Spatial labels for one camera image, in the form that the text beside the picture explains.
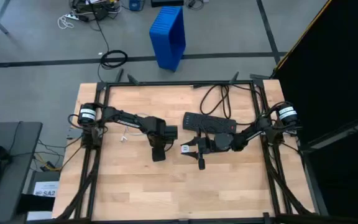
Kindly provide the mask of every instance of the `black metal frame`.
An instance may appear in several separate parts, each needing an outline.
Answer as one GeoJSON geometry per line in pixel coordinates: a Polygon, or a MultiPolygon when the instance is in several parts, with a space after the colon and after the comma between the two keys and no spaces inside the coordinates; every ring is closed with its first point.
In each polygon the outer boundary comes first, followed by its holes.
{"type": "MultiPolygon", "coordinates": [[[[109,102],[109,95],[110,95],[110,89],[111,87],[114,86],[166,86],[166,85],[227,85],[228,82],[227,81],[190,81],[190,82],[140,82],[137,84],[134,83],[120,83],[119,79],[116,80],[115,83],[98,83],[96,85],[96,94],[95,94],[95,98],[94,101],[95,102],[99,102],[100,101],[100,97],[101,97],[101,93],[104,91],[104,101],[103,101],[103,105],[108,106],[108,102],[109,102]]],[[[257,86],[260,90],[260,94],[262,95],[262,99],[261,101],[263,102],[262,104],[262,108],[264,110],[267,110],[268,105],[267,105],[267,98],[266,98],[266,93],[264,91],[264,87],[263,87],[263,83],[262,82],[255,82],[254,80],[242,80],[242,81],[235,81],[233,84],[248,84],[250,85],[250,89],[251,91],[251,97],[252,97],[252,101],[254,103],[254,109],[255,109],[255,115],[258,116],[260,115],[260,110],[259,110],[259,104],[258,104],[258,100],[257,100],[257,94],[255,93],[256,88],[255,86],[257,86]]],[[[264,160],[265,163],[267,164],[268,162],[270,162],[270,156],[269,156],[269,145],[267,143],[267,138],[265,136],[261,136],[260,137],[260,141],[262,143],[262,149],[263,149],[263,153],[264,153],[264,160]]],[[[283,180],[283,182],[285,183],[285,176],[283,173],[283,169],[282,169],[282,163],[281,163],[281,159],[280,159],[280,152],[278,150],[277,147],[273,148],[273,153],[274,156],[276,158],[276,166],[277,166],[277,172],[278,175],[280,176],[280,178],[283,180]]],[[[90,159],[90,155],[91,155],[91,149],[86,149],[85,151],[85,158],[84,158],[84,162],[83,162],[83,168],[81,171],[81,179],[80,179],[80,185],[83,184],[83,181],[86,178],[86,175],[88,173],[88,165],[89,165],[89,159],[90,159]]],[[[100,151],[96,151],[96,155],[95,155],[95,161],[99,163],[100,160],[100,151]]],[[[280,204],[278,202],[278,197],[277,197],[277,190],[275,187],[275,181],[273,176],[267,172],[267,178],[268,178],[268,185],[269,185],[269,189],[270,189],[270,195],[272,198],[272,205],[273,205],[273,210],[275,213],[275,216],[281,214],[280,212],[280,204]]],[[[93,203],[94,203],[94,196],[95,196],[95,192],[96,192],[96,183],[97,183],[97,178],[93,179],[92,183],[91,183],[91,189],[89,192],[89,200],[88,200],[88,208],[86,211],[86,218],[91,219],[92,214],[93,214],[93,203]]],[[[288,200],[287,195],[283,192],[283,199],[284,199],[284,203],[285,203],[285,210],[287,214],[292,214],[291,211],[291,205],[290,202],[288,200]]],[[[76,211],[75,211],[75,219],[80,218],[80,213],[81,213],[81,203],[79,203],[79,205],[76,207],[76,211]]],[[[119,222],[114,222],[111,221],[111,223],[213,223],[213,222],[219,222],[219,223],[264,223],[264,224],[268,224],[268,223],[273,223],[274,219],[269,217],[268,213],[263,213],[263,217],[259,217],[259,218],[224,218],[224,219],[191,219],[191,220],[128,220],[128,221],[119,221],[119,222]]]]}

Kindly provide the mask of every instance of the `blue crate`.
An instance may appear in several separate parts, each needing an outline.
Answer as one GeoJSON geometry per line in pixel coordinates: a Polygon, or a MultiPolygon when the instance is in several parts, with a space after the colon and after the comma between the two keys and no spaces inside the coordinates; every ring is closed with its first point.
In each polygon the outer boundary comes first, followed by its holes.
{"type": "Polygon", "coordinates": [[[186,48],[182,7],[164,6],[150,28],[160,68],[175,71],[186,48]]]}

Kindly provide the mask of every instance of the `wooden table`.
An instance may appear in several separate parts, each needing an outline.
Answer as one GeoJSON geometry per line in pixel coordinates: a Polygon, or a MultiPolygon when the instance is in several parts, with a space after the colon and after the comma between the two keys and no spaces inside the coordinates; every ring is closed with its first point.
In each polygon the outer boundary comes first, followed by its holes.
{"type": "MultiPolygon", "coordinates": [[[[264,84],[270,106],[283,101],[278,80],[266,80],[264,84]]],[[[121,143],[125,126],[108,123],[92,220],[246,218],[261,217],[263,212],[274,216],[259,137],[251,140],[241,152],[205,155],[205,170],[198,170],[195,159],[180,154],[180,144],[196,135],[182,129],[183,115],[187,111],[200,112],[201,99],[209,88],[194,90],[185,85],[111,88],[110,106],[128,113],[149,114],[164,119],[168,125],[177,125],[178,140],[167,152],[165,161],[153,162],[146,136],[126,134],[128,141],[121,143]]],[[[95,89],[95,83],[81,84],[75,114],[78,114],[81,104],[94,101],[95,89]]],[[[219,88],[215,88],[203,109],[209,111],[220,99],[219,88]]],[[[231,87],[230,100],[232,119],[239,123],[255,119],[249,91],[231,87]]],[[[224,117],[221,106],[212,115],[224,117]]],[[[246,126],[239,126],[237,131],[244,128],[246,126]]],[[[129,131],[139,133],[137,129],[129,128],[129,131]]],[[[296,147],[294,138],[285,136],[285,141],[296,147]]],[[[65,161],[79,144],[76,142],[67,149],[65,161]]],[[[314,211],[299,155],[283,145],[280,152],[288,187],[308,210],[314,211]]],[[[61,214],[76,194],[83,158],[84,150],[63,169],[53,217],[61,214]]],[[[277,189],[280,206],[285,211],[278,186],[277,189]]],[[[83,216],[87,201],[86,195],[83,216]]]]}

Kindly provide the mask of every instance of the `gray concrete floor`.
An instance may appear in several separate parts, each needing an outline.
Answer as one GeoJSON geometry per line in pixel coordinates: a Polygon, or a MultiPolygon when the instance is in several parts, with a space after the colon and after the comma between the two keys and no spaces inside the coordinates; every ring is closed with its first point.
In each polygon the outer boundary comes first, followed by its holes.
{"type": "MultiPolygon", "coordinates": [[[[262,2],[278,51],[286,52],[326,0],[262,2]]],[[[115,20],[102,21],[110,48],[123,50],[130,57],[154,56],[149,29],[159,10],[147,2],[142,12],[123,9],[115,20]]],[[[11,0],[1,19],[11,34],[6,36],[0,31],[0,62],[100,58],[99,53],[105,52],[106,46],[100,33],[90,28],[96,24],[71,21],[74,29],[57,27],[58,17],[68,12],[68,1],[11,0]]],[[[256,0],[210,0],[200,11],[184,7],[183,13],[185,54],[272,51],[256,0]]],[[[80,83],[98,81],[97,66],[0,68],[0,121],[41,121],[41,140],[65,145],[66,117],[74,110],[78,87],[80,83]]],[[[175,73],[160,69],[155,61],[123,66],[142,81],[227,80],[237,70],[239,79],[249,79],[249,73],[270,75],[274,67],[273,57],[188,59],[180,62],[175,73]]],[[[101,73],[105,80],[113,81],[117,70],[101,73]]],[[[45,158],[56,161],[53,156],[45,158]]]]}

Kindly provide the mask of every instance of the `wooden tabletop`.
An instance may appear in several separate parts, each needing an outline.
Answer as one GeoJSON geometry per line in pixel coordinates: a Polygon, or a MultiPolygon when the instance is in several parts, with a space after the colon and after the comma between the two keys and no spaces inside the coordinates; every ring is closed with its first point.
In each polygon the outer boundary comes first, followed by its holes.
{"type": "MultiPolygon", "coordinates": [[[[278,80],[266,80],[264,85],[270,106],[283,101],[278,80]]],[[[194,90],[185,85],[111,88],[110,106],[141,116],[149,114],[164,119],[167,125],[177,125],[178,140],[166,153],[165,161],[153,162],[146,136],[126,134],[128,141],[121,143],[125,126],[108,123],[92,220],[246,218],[261,217],[263,212],[274,216],[259,137],[251,140],[241,152],[204,155],[205,170],[198,169],[195,159],[180,154],[180,144],[196,135],[182,129],[183,115],[187,111],[200,112],[201,99],[209,88],[194,90]]],[[[95,89],[95,83],[81,84],[75,114],[81,104],[94,101],[95,89]]],[[[211,110],[220,99],[219,88],[215,88],[203,109],[211,110]]],[[[231,87],[230,101],[232,119],[238,123],[255,119],[249,91],[231,87]]],[[[222,107],[212,115],[224,117],[222,107]]],[[[246,126],[239,126],[237,131],[244,128],[246,126]]],[[[129,128],[129,132],[140,133],[133,128],[129,128]]],[[[294,138],[285,136],[285,141],[296,147],[294,138]]],[[[67,149],[65,161],[79,146],[76,142],[67,149]]],[[[196,150],[196,146],[191,147],[191,151],[196,150]]],[[[307,209],[314,211],[299,155],[283,145],[280,152],[288,187],[307,209]]],[[[62,213],[78,190],[84,153],[81,150],[62,171],[53,217],[62,213]]],[[[281,191],[278,186],[277,189],[284,211],[281,191]]],[[[88,194],[84,199],[84,215],[87,197],[88,194]]]]}

